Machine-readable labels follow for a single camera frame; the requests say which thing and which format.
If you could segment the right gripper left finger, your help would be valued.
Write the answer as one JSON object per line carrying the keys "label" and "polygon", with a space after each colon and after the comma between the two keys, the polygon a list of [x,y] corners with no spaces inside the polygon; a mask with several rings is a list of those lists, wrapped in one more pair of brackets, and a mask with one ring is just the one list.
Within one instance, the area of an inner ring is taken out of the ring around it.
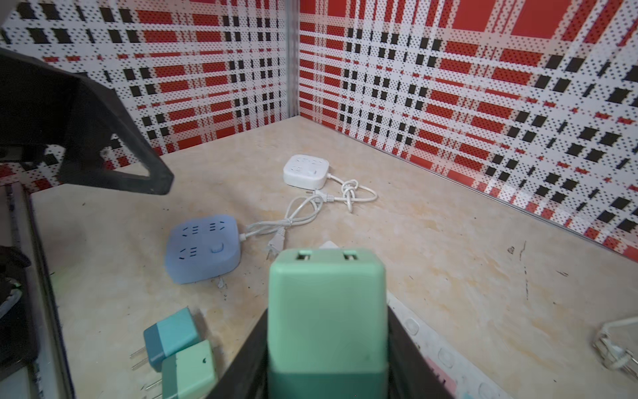
{"label": "right gripper left finger", "polygon": [[[101,153],[114,137],[147,175],[106,169]],[[3,49],[1,161],[38,165],[48,146],[65,151],[57,174],[61,183],[164,196],[174,181],[114,91],[87,76]]]}

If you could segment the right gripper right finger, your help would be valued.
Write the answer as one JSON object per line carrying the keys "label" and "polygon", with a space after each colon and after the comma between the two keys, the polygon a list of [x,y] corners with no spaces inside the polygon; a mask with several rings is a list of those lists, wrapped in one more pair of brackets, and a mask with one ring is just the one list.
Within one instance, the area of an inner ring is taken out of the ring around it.
{"label": "right gripper right finger", "polygon": [[[389,398],[451,398],[391,308],[388,312]],[[207,395],[208,398],[267,398],[267,312]]]}

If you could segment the long white power strip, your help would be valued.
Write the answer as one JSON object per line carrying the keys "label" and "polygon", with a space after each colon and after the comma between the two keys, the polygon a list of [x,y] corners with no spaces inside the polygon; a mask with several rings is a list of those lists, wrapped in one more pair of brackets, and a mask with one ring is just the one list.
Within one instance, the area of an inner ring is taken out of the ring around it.
{"label": "long white power strip", "polygon": [[411,342],[412,352],[427,364],[439,387],[453,398],[508,398],[509,395],[472,362],[454,349],[425,321],[391,292],[386,302],[400,324],[400,331]]}

